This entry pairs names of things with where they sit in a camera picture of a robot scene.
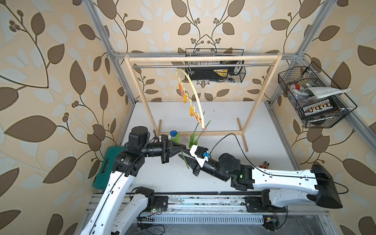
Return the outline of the yellow orange clothespin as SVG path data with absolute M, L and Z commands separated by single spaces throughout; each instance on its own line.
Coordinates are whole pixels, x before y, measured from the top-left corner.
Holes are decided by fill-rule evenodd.
M 192 117 L 192 116 L 194 116 L 194 114 L 195 114 L 195 106 L 191 105 L 190 106 L 190 116 Z

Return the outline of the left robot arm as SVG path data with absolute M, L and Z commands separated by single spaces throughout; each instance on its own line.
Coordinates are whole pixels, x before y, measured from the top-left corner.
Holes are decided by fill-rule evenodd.
M 170 157 L 186 146 L 172 142 L 167 135 L 156 136 L 153 141 L 149 138 L 150 133 L 144 126 L 131 130 L 124 150 L 115 158 L 102 198 L 81 234 L 123 235 L 142 211 L 152 207 L 154 190 L 139 187 L 131 201 L 120 210 L 128 189 L 147 157 L 160 157 L 162 163 L 168 163 Z

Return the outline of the blue artificial tulip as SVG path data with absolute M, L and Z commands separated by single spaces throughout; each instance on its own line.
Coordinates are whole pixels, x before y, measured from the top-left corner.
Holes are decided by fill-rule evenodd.
M 178 133 L 176 130 L 172 130 L 172 131 L 170 131 L 170 140 L 171 140 L 173 143 L 175 143 L 175 144 L 179 144 L 179 145 L 181 146 L 181 144 L 180 144 L 180 133 Z M 180 151 L 180 156 L 181 156 L 181 158 L 184 160 L 187 169 L 189 169 L 189 168 L 190 168 L 190 165 L 189 165 L 189 163 L 187 162 L 187 159 L 186 159 L 186 157 L 185 157 L 185 155 L 184 155 L 184 153 L 183 153 L 182 150 Z

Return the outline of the yellow clip hanger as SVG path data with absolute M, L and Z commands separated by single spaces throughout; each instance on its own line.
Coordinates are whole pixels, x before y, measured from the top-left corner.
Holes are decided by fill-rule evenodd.
M 189 106 L 194 105 L 195 106 L 195 112 L 198 113 L 200 115 L 200 117 L 202 118 L 202 122 L 203 122 L 202 125 L 200 125 L 196 120 L 198 126 L 200 126 L 201 129 L 204 126 L 207 127 L 207 123 L 206 123 L 206 120 L 204 118 L 204 110 L 203 110 L 201 102 L 199 100 L 198 92 L 197 92 L 190 76 L 183 69 L 178 69 L 175 72 L 175 76 L 176 76 L 177 81 L 178 81 L 178 91 L 179 91 L 181 98 L 183 99 L 183 102 L 185 104 L 189 104 Z

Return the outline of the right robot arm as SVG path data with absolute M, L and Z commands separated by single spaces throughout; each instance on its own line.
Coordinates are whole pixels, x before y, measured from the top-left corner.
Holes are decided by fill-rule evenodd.
M 298 171 L 278 171 L 241 164 L 239 159 L 224 153 L 219 160 L 199 162 L 197 158 L 180 155 L 193 174 L 205 172 L 238 191 L 259 190 L 266 193 L 268 205 L 283 208 L 289 204 L 312 201 L 316 206 L 341 209 L 335 182 L 330 173 L 320 164 Z

